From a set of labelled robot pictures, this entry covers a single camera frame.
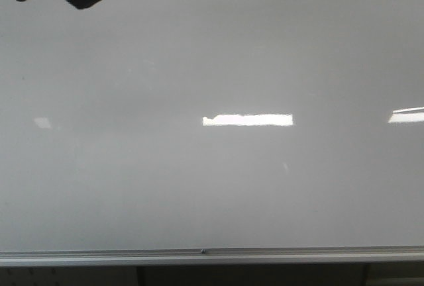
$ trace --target white surface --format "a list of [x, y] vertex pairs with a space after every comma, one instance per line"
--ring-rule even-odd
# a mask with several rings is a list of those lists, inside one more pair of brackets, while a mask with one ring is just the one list
[[423, 2], [0, 0], [0, 250], [423, 245]]

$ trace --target whiteboard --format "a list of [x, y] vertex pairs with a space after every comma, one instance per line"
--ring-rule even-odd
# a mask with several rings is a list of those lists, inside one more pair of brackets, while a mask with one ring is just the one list
[[2, 254], [422, 246], [423, 2], [0, 0]]

